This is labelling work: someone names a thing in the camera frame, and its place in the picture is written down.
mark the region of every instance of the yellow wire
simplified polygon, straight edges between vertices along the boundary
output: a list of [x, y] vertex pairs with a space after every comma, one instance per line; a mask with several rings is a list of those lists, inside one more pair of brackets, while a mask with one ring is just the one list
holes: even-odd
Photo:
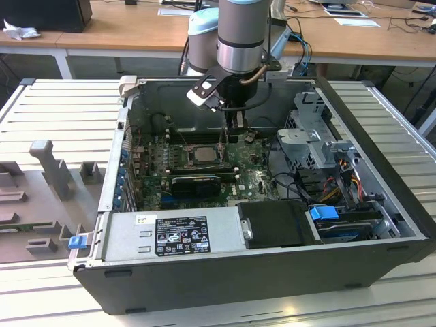
[[337, 188], [334, 189], [332, 192], [330, 192], [329, 194], [327, 194], [326, 196], [324, 196], [324, 197], [320, 200], [320, 202], [323, 202], [323, 201], [326, 201], [326, 200], [332, 198], [336, 193], [338, 193], [338, 191], [339, 191], [339, 188], [337, 187]]

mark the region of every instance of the motherboard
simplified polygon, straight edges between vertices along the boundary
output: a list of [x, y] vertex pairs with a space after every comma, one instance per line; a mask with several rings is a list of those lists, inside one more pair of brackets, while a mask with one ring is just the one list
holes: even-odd
[[266, 171], [266, 139], [255, 134], [235, 136], [225, 144], [193, 143], [183, 137], [174, 142], [169, 134], [146, 136], [137, 143], [132, 156], [138, 210], [210, 208], [279, 199], [275, 182]]

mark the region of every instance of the paper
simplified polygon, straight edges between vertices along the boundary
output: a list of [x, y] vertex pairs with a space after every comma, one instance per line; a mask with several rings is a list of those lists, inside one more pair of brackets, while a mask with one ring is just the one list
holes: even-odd
[[360, 27], [381, 27], [374, 20], [366, 20], [366, 19], [345, 19], [345, 18], [335, 18], [341, 25], [345, 26], [360, 26]]
[[193, 14], [193, 10], [159, 8], [159, 11], [157, 12], [157, 14], [159, 16], [185, 16], [185, 17], [190, 17]]
[[38, 37], [41, 36], [36, 29], [33, 27], [17, 27], [11, 24], [8, 24], [6, 20], [4, 20], [5, 28], [3, 32], [6, 33], [11, 39], [17, 39], [21, 41], [22, 39], [28, 39], [30, 37]]

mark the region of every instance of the computer tower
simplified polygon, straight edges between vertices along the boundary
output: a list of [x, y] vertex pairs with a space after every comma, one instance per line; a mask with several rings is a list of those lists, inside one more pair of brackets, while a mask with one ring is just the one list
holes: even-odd
[[6, 20], [12, 25], [40, 31], [81, 33], [91, 16], [89, 0], [0, 1], [0, 25]]

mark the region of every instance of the floor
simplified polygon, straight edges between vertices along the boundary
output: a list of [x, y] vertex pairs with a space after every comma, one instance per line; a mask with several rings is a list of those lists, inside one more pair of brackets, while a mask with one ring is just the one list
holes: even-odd
[[[61, 78], [55, 60], [50, 56], [9, 54], [4, 57], [14, 73], [21, 78]], [[72, 66], [77, 78], [119, 78], [115, 70], [114, 59], [110, 57], [72, 57]], [[176, 76], [178, 59], [152, 58], [122, 58], [123, 74], [133, 74], [146, 77]], [[13, 92], [19, 81], [0, 64], [0, 108], [8, 99], [8, 93]], [[349, 80], [348, 76], [354, 66], [330, 65], [328, 79]], [[400, 111], [403, 111], [416, 89], [427, 77], [430, 68], [398, 67], [389, 78], [382, 92]], [[417, 106], [424, 103], [429, 92], [436, 87], [436, 78], [431, 78], [410, 106], [406, 117], [413, 116]], [[431, 142], [436, 141], [436, 133], [429, 136]]]

